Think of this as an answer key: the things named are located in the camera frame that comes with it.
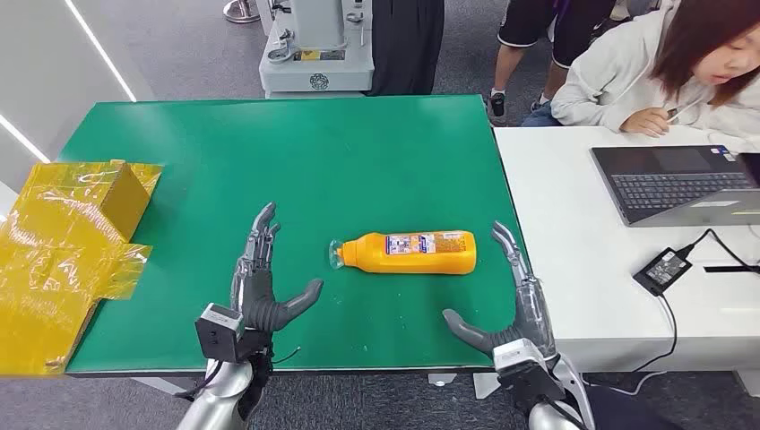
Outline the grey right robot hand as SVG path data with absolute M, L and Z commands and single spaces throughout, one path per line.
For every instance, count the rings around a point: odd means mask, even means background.
M 540 280 L 526 262 L 521 247 L 512 232 L 495 221 L 491 236 L 500 244 L 511 266 L 514 280 L 514 320 L 501 331 L 483 331 L 466 323 L 453 309 L 445 309 L 443 317 L 450 332 L 465 344 L 488 357 L 495 348 L 515 340 L 530 340 L 545 358 L 557 354 Z

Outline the person's right hand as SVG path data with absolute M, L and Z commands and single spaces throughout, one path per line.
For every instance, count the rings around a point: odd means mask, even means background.
M 669 131 L 669 113 L 659 107 L 639 110 L 626 119 L 619 130 L 623 133 L 639 133 L 653 138 L 660 137 Z

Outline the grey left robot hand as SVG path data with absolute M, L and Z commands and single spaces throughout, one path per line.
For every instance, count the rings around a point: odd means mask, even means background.
M 314 305 L 324 286 L 322 279 L 312 279 L 299 295 L 284 302 L 275 298 L 272 254 L 280 229 L 278 223 L 271 223 L 275 211 L 276 203 L 268 202 L 255 216 L 230 291 L 232 309 L 242 314 L 245 328 L 268 333 L 282 330 Z

